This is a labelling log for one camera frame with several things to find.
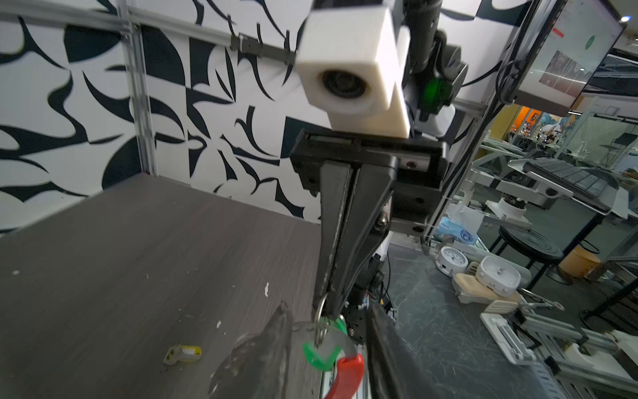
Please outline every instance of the black and white patterned wall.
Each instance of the black and white patterned wall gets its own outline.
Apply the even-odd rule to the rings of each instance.
[[[116,13],[115,0],[49,0]],[[295,50],[311,0],[130,0],[172,18],[257,36]],[[463,46],[468,80],[496,63],[528,3],[444,0],[440,27]],[[288,156],[303,126],[328,126],[294,69],[143,27],[147,88],[161,176],[318,222]],[[489,79],[459,97],[481,102]],[[0,234],[139,172],[120,37],[0,22]]]

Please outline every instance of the orange bucket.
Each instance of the orange bucket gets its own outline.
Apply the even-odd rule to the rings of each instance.
[[[562,271],[571,277],[582,278],[600,263],[600,259],[593,253],[576,246],[558,265]]]

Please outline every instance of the stool seat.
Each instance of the stool seat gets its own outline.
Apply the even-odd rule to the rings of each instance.
[[[555,264],[563,258],[563,251],[539,232],[521,231],[502,226],[498,232],[509,246],[530,259]]]

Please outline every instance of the computer screen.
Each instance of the computer screen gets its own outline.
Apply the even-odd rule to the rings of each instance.
[[[536,56],[523,71],[516,103],[567,114],[623,31],[615,14],[601,0],[568,0],[555,22],[556,14],[550,15],[530,52]]]

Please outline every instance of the red handle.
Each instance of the red handle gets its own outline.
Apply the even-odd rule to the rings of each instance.
[[[325,399],[352,399],[363,379],[365,362],[361,354],[337,361],[337,379]]]

